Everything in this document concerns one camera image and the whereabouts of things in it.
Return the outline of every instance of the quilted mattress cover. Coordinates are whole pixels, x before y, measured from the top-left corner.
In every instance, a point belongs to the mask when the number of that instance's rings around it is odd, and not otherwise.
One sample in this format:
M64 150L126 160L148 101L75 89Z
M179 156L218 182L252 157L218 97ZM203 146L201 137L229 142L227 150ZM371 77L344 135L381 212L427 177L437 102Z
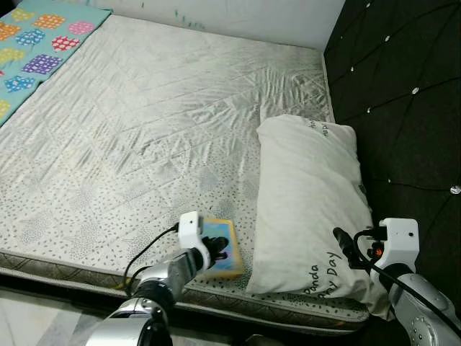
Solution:
M320 52L110 16L0 128L0 272L123 296L128 261L199 210L233 220L246 267L197 278L184 309L340 334L349 300L250 295L266 117L334 121ZM133 266L177 249L164 237Z

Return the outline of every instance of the white wall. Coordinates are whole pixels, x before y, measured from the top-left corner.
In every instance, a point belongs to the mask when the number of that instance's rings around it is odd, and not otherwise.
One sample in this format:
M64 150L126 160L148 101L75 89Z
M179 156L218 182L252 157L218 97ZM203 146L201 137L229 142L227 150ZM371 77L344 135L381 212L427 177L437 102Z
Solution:
M324 50L344 0L67 0L115 14Z

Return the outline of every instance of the pillowcase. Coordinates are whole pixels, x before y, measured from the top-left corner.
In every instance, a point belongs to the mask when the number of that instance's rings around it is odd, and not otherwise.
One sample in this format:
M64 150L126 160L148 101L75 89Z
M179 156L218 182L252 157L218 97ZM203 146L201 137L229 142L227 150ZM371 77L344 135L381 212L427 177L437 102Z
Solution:
M387 293L364 270L352 270L333 235L372 225L360 190L355 133L349 126L294 115L257 129L261 173L249 293L349 297L388 318ZM367 240L362 251L370 247Z

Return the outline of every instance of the black cable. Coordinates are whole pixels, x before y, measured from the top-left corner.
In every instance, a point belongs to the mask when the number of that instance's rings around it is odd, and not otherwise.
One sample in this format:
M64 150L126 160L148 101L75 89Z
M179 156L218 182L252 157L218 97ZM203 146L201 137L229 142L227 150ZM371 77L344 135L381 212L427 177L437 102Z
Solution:
M128 263L128 266L126 267L125 269L125 272L123 273L123 282L122 282L122 288L124 290L124 292L126 293L126 295L128 296L128 298L131 298L131 288L133 286L133 281L135 280L136 276L142 272L143 270L147 269L147 267L142 267L138 270L136 270L135 274L131 277L130 279L130 282L128 283L127 285L127 275L128 275L128 270L130 269L130 267L133 265L133 263L139 258L141 257L144 252L146 252L149 247L151 247L156 241L158 241L162 236L164 236L165 234L168 234L172 231L178 231L178 228L179 228L179 223L175 223L173 227L171 227L170 229L167 229L166 231L163 231L162 233L160 233L153 241L151 241L144 249L141 250L141 252L139 252L136 256L134 256L130 263Z
M441 312L433 303L431 303L430 301L428 301L427 299L425 299L421 294L419 294L418 292L416 292L414 289L412 289L410 286L406 285L405 283L403 283L402 281L400 281L399 279L397 278L394 278L392 275L388 274L386 271L384 271L383 269L377 267L376 265L372 264L361 252L360 252L360 249L359 249L359 245L358 245L358 240L361 236L367 236L367 235L370 235L370 231L369 230L366 230L366 231L361 231L359 233L357 233L355 236L354 236L354 249L355 251L357 252L357 254L359 255L360 259L368 266L370 266L371 269L373 269L374 271L378 272L380 275L384 275L387 279L391 280L393 283L395 283L397 286L399 286L400 288L402 288L403 290L406 290L408 293L410 293L413 297L415 297L416 299L418 299L420 302L422 302L422 304L424 304L425 306L427 306L429 309L431 309L432 312L434 312L453 332L455 332L455 334L461 338L461 329L459 329L457 327L457 325L451 320L449 319L443 312Z

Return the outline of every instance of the book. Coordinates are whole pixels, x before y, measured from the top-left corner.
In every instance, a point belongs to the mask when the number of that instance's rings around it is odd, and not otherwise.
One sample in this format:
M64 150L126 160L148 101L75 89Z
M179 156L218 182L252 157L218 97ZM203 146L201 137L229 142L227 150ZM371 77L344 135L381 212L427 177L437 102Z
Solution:
M236 231L231 220L205 218L202 227L204 242L218 237L228 240L227 245L221 242L218 249L220 255L215 264L203 275L206 278L235 278L243 274L243 260L238 248Z

